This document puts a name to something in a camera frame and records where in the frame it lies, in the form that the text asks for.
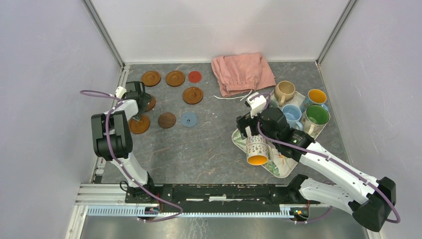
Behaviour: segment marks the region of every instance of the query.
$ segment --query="pink cloth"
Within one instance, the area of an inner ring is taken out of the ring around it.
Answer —
[[[211,66],[223,97],[276,85],[267,60],[259,52],[219,56]]]

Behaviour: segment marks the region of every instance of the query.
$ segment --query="light blue mug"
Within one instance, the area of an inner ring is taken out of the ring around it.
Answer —
[[[301,109],[294,105],[285,105],[281,111],[284,116],[286,116],[287,123],[289,123],[290,128],[303,130],[303,125],[299,122],[302,117]]]
[[[301,111],[303,113],[309,106],[319,105],[329,112],[328,107],[324,104],[326,101],[327,95],[322,90],[312,89],[308,92],[308,95],[302,102]]]

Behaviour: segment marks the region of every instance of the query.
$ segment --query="white wall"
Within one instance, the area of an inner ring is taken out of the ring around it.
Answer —
[[[80,0],[1,1],[0,238],[60,239],[119,67]]]
[[[421,237],[421,11],[421,1],[359,1],[322,63],[350,160],[397,184],[402,222],[386,223],[385,238]]]
[[[315,60],[347,0],[93,0],[126,62]]]

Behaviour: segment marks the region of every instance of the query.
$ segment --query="floor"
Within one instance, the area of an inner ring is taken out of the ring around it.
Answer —
[[[288,80],[304,95],[310,89],[326,92],[314,62],[269,64],[276,82]],[[245,153],[231,142],[231,134],[236,129],[236,117],[247,113],[248,108],[239,99],[219,100],[213,97],[221,97],[221,93],[210,63],[131,65],[129,70],[128,82],[139,81],[145,72],[151,70],[158,71],[162,78],[157,86],[146,89],[157,102],[154,110],[146,113],[151,120],[150,128],[143,134],[132,135],[134,155],[154,183],[289,183],[299,173],[319,181],[325,179],[301,164],[287,178],[280,179],[262,166],[251,166],[246,162]],[[165,76],[173,70],[184,72],[186,77],[193,70],[199,71],[203,78],[196,84],[186,78],[183,85],[170,87],[165,82]],[[204,99],[197,105],[188,105],[182,99],[182,92],[190,86],[199,87],[204,92]],[[260,92],[273,89],[269,87]],[[158,117],[165,112],[172,112],[177,117],[172,128],[163,129],[158,125]],[[194,127],[182,126],[180,117],[184,112],[194,112],[198,124]],[[334,117],[317,140],[331,153],[346,160]],[[102,183],[118,183],[121,180],[124,177],[119,170],[107,163]]]
[[[312,218],[326,208],[312,208]],[[172,238],[244,239],[312,238],[368,239],[368,233],[347,213],[334,209],[324,220],[294,225],[280,218],[177,218],[161,223],[140,223],[133,217],[88,216],[82,239]]]

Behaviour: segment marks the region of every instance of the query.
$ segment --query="round disc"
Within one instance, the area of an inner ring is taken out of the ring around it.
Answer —
[[[141,81],[145,84],[145,86],[153,87],[160,83],[161,76],[160,73],[156,71],[148,71],[142,75]]]
[[[170,112],[160,115],[158,125],[162,128],[170,128],[176,123],[176,116]]]
[[[183,91],[183,100],[190,105],[201,102],[203,97],[204,93],[198,87],[189,87]]]
[[[153,95],[151,95],[151,96],[152,96],[151,101],[148,103],[148,106],[146,107],[145,112],[152,110],[155,106],[155,97]]]
[[[169,86],[181,86],[185,82],[185,74],[181,71],[172,71],[167,74],[166,82]]]
[[[135,119],[129,120],[130,132],[134,134],[144,133],[145,131],[148,130],[150,125],[151,125],[151,121],[146,115],[141,115],[141,119],[139,121]]]
[[[182,125],[186,127],[194,127],[197,124],[197,116],[194,112],[186,112],[182,114]]]
[[[192,83],[198,83],[202,79],[202,75],[199,71],[191,71],[188,75],[188,79]]]

